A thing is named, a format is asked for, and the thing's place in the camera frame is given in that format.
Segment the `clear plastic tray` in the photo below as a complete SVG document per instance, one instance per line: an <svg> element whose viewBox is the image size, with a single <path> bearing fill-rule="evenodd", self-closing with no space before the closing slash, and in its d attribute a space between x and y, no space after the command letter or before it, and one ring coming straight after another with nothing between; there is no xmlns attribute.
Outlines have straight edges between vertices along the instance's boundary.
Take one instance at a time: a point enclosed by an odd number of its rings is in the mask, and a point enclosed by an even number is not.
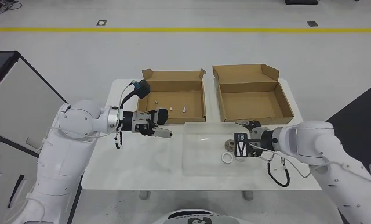
<svg viewBox="0 0 371 224"><path fill-rule="evenodd" d="M183 175L185 176L254 176L265 167L259 158L222 162L224 144L234 133L249 131L233 122L187 122L183 132Z"/></svg>

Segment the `white table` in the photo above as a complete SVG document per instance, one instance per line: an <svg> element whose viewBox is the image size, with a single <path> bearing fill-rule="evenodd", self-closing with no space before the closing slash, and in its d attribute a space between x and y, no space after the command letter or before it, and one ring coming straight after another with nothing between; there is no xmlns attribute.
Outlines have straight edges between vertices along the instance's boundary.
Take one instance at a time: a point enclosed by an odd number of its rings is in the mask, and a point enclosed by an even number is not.
<svg viewBox="0 0 371 224"><path fill-rule="evenodd" d="M106 105L118 106L122 90L131 80L115 80L112 84ZM215 81L203 80L205 84L206 121L220 122L217 105ZM279 79L295 117L289 125L303 121L290 91L288 83ZM137 97L125 103L125 110L135 111ZM268 125L270 129L277 125ZM291 165L290 186L282 188L268 176L266 164L257 169L254 175L240 177L200 177L185 176L182 173L182 133L183 125L165 125L173 131L170 139L155 138L123 132L123 148L116 149L114 136L98 139L89 165L82 179L82 187L92 190L319 190L315 179L310 176L303 179ZM298 169L307 174L308 165L292 159ZM281 166L279 157L275 157L271 168ZM277 179L285 182L283 172L277 172Z"/></svg>

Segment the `blue connector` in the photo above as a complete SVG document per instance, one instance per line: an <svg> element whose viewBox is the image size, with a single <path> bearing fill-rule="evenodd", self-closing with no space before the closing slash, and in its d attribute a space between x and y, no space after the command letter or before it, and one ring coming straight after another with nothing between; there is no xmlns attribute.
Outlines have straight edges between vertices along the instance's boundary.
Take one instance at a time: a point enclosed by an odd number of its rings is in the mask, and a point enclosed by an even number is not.
<svg viewBox="0 0 371 224"><path fill-rule="evenodd" d="M135 89L140 88L140 84L136 80L132 80L132 84L134 85Z"/></svg>

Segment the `box lid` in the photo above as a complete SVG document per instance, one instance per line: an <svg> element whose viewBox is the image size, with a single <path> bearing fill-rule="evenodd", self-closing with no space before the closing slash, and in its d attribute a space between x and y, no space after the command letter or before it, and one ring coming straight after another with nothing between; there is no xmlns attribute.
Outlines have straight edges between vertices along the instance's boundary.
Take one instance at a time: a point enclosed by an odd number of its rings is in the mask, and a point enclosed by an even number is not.
<svg viewBox="0 0 371 224"><path fill-rule="evenodd" d="M142 71L143 78L147 81L202 81L205 70L199 71Z"/></svg>
<svg viewBox="0 0 371 224"><path fill-rule="evenodd" d="M240 64L213 66L219 84L250 82L277 82L279 71L266 64Z"/></svg>

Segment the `open cardboard box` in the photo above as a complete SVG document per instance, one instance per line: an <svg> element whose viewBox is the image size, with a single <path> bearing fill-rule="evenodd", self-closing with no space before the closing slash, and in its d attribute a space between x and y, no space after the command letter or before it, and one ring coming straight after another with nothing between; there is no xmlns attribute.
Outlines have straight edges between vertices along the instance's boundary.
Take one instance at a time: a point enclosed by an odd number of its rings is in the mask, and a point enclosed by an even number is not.
<svg viewBox="0 0 371 224"><path fill-rule="evenodd" d="M200 71L143 70L143 78L151 86L151 93L144 99L138 100L137 111L166 108L169 112L167 124L205 122L205 94L202 83L205 73L203 69Z"/></svg>
<svg viewBox="0 0 371 224"><path fill-rule="evenodd" d="M285 124L294 114L278 82L279 71L266 64L213 66L222 121L258 120Z"/></svg>

